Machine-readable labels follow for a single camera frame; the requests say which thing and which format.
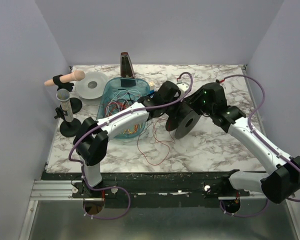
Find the dark grey cable spool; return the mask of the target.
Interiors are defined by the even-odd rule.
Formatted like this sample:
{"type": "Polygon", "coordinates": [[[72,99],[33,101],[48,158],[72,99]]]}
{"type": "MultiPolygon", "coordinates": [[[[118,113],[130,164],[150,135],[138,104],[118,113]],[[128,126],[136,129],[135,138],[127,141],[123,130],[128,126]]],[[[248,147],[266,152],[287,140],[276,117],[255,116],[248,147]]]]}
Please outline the dark grey cable spool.
{"type": "Polygon", "coordinates": [[[176,139],[181,139],[195,127],[200,118],[201,116],[190,106],[186,103],[181,103],[178,107],[168,113],[165,129],[168,132],[175,131],[174,137],[176,139]]]}

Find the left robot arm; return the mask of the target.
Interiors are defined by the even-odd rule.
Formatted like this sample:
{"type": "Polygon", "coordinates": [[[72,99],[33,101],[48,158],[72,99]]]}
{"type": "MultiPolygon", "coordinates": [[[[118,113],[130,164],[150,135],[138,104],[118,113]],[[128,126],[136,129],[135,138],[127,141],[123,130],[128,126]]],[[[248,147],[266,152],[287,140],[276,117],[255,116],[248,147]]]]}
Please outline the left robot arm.
{"type": "Polygon", "coordinates": [[[191,91],[192,84],[164,82],[158,91],[137,100],[131,106],[116,114],[93,120],[86,118],[74,138],[68,159],[72,162],[73,152],[80,159],[82,180],[92,189],[102,181],[100,162],[107,154],[108,142],[125,129],[147,122],[176,107],[191,91]]]}

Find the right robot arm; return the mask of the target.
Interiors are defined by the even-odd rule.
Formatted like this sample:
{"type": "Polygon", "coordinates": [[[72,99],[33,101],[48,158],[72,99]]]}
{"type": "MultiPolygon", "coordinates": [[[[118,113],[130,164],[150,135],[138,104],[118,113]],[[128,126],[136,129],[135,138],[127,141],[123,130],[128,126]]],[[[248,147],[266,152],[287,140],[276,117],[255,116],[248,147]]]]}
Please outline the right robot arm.
{"type": "Polygon", "coordinates": [[[205,115],[213,123],[241,142],[259,160],[265,173],[236,171],[228,178],[236,190],[264,194],[279,204],[300,189],[300,156],[292,157],[281,150],[250,122],[236,106],[227,103],[223,87],[207,83],[185,102],[198,115],[205,115]]]}

